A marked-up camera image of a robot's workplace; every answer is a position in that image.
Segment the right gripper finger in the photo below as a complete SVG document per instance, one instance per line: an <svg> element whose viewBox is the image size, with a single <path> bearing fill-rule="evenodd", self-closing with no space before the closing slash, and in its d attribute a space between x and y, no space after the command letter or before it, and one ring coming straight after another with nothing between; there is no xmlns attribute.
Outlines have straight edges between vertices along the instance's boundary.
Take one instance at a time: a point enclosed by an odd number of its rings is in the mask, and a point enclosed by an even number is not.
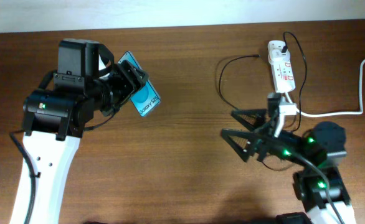
<svg viewBox="0 0 365 224"><path fill-rule="evenodd" d="M233 110L231 116L249 131L261 127L266 123L266 109Z"/></svg>
<svg viewBox="0 0 365 224"><path fill-rule="evenodd" d="M221 136L244 162L258 151L262 143L260 136L250 131L223 129Z"/></svg>

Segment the blue Galaxy S25 smartphone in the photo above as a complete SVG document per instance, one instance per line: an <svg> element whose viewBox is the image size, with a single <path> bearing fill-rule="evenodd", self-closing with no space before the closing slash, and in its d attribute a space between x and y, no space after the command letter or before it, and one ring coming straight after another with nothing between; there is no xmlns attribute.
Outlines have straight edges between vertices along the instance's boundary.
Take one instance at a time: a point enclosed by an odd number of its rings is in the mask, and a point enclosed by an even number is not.
<svg viewBox="0 0 365 224"><path fill-rule="evenodd" d="M119 63L127 60L132 63L136 68L142 69L141 65L135 59L134 55L130 51L126 51L121 58ZM137 112L141 117L145 117L154 111L154 109L160 105L161 97L155 90L150 80L147 80L145 86L131 97L131 102L135 106Z"/></svg>

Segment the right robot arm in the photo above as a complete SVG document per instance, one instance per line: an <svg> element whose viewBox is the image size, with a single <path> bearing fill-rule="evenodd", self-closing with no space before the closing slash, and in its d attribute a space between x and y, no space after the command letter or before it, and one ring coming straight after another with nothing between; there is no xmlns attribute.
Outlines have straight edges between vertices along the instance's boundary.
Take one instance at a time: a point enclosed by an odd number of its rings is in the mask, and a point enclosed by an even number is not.
<svg viewBox="0 0 365 224"><path fill-rule="evenodd" d="M303 167L293 174L293 188L304 212L259 218L256 223L356 222L338 169L347 155L344 128L324 121L297 136L279 128L285 118L280 109L235 110L231 115L246 130L223 129L221 136L244 162L252 156L257 156L259 162L268 156L277 156Z"/></svg>

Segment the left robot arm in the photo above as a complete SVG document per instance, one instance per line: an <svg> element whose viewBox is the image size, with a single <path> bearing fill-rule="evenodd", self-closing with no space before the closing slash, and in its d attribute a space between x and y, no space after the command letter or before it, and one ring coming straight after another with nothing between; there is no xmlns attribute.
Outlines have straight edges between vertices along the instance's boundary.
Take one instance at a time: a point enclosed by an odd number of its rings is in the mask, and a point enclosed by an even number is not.
<svg viewBox="0 0 365 224"><path fill-rule="evenodd" d="M63 39L57 68L24 101L15 144L23 163L11 223L57 223L67 176L94 113L107 119L144 88L148 74L116 62L94 40Z"/></svg>

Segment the white USB charger adapter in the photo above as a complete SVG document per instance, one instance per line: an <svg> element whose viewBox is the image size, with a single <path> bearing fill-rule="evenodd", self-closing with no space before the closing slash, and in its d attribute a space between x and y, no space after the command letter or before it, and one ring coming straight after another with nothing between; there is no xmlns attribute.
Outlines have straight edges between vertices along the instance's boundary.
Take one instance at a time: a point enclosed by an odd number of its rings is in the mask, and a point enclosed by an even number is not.
<svg viewBox="0 0 365 224"><path fill-rule="evenodd" d="M268 62L270 65L288 62L290 60L290 52L287 50L285 53L282 52L286 43L282 40L271 40L268 45Z"/></svg>

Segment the white power strip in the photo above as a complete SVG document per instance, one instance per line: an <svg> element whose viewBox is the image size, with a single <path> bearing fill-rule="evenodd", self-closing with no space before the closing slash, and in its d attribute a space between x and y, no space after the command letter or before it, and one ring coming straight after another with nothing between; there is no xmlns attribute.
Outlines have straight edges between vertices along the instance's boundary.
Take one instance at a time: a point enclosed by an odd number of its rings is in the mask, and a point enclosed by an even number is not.
<svg viewBox="0 0 365 224"><path fill-rule="evenodd" d="M277 93L288 93L295 89L295 81L292 70L292 63L282 62L270 65L273 77L273 84Z"/></svg>

